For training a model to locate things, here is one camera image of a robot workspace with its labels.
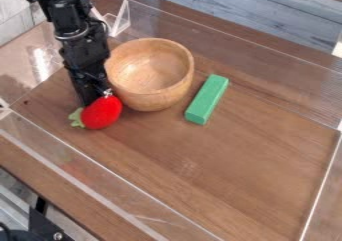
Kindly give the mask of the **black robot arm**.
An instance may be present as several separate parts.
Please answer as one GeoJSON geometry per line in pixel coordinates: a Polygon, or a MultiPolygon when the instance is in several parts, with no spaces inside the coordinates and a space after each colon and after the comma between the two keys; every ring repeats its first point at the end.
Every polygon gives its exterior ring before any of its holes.
{"type": "Polygon", "coordinates": [[[25,0],[37,3],[68,70],[74,92],[84,106],[111,92],[104,63],[109,58],[108,25],[91,15],[91,0],[25,0]]]}

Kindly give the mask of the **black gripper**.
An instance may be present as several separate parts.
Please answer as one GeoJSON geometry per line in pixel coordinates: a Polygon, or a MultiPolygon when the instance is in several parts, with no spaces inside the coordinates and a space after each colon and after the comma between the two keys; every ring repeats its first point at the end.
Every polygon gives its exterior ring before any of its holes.
{"type": "Polygon", "coordinates": [[[62,23],[57,26],[60,55],[84,106],[112,94],[104,69],[109,57],[107,38],[108,29],[103,21],[62,23]]]}

